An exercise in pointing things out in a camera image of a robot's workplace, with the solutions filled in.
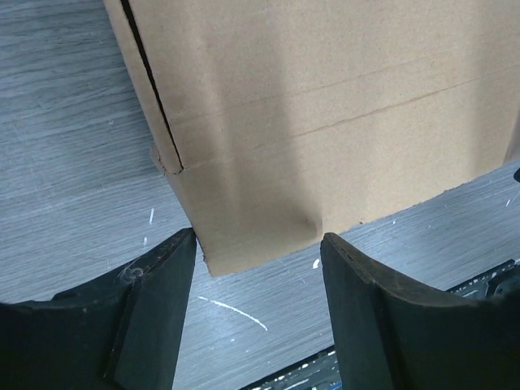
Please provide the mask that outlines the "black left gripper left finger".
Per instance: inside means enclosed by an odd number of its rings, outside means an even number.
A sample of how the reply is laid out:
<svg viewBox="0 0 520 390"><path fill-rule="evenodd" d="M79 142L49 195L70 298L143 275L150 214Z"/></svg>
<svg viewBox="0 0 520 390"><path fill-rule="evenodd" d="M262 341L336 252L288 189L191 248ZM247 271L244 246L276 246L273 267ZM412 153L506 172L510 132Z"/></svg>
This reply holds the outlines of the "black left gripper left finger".
<svg viewBox="0 0 520 390"><path fill-rule="evenodd" d="M2 388L171 388L196 252L184 228L48 301L2 304Z"/></svg>

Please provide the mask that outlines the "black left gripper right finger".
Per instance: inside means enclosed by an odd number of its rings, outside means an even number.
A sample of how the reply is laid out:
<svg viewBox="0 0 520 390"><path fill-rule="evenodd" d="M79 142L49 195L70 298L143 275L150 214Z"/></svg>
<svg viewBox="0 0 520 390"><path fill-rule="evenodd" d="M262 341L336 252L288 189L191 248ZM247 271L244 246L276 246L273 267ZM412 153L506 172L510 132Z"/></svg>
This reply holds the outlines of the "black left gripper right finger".
<svg viewBox="0 0 520 390"><path fill-rule="evenodd" d="M460 297L334 233L320 253L343 388L518 388L519 289Z"/></svg>

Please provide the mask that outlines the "cardboard box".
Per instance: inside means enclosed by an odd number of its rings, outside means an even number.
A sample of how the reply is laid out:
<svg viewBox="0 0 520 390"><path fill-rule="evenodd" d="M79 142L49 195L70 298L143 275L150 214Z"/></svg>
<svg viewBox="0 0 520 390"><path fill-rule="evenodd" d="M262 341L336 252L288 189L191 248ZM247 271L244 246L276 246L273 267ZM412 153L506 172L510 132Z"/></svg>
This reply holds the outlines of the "cardboard box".
<svg viewBox="0 0 520 390"><path fill-rule="evenodd" d="M209 272L431 199L517 150L516 1L108 1Z"/></svg>

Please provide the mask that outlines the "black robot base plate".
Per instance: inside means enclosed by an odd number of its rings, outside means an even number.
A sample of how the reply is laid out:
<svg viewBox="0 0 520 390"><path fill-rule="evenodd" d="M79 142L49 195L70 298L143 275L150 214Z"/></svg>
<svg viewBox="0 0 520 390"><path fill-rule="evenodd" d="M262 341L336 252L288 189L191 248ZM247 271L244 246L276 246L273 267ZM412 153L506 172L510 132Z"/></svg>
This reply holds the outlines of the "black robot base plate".
<svg viewBox="0 0 520 390"><path fill-rule="evenodd" d="M501 296L519 289L519 261L507 260L451 287L448 292L469 299ZM333 345L245 386L259 389L342 389Z"/></svg>

